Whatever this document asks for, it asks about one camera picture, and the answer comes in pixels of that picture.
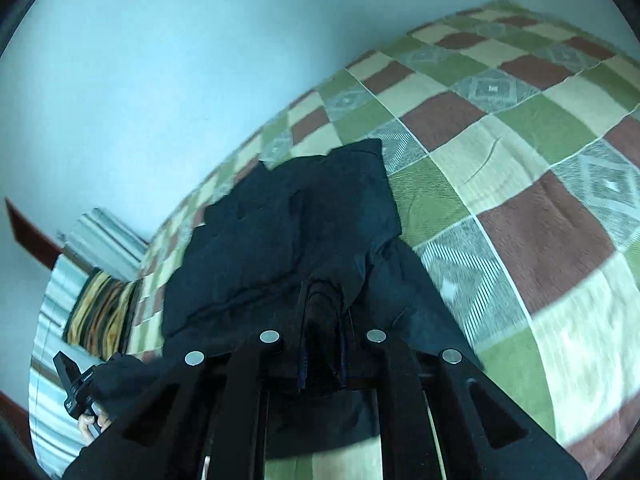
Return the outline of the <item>person's left hand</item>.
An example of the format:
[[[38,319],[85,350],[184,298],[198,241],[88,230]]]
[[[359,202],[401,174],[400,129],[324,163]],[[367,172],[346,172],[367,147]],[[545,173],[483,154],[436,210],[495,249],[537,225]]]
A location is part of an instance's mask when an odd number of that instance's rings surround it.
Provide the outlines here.
[[[82,414],[78,417],[78,429],[84,445],[94,442],[109,426],[112,420],[102,406],[94,406],[91,414]]]

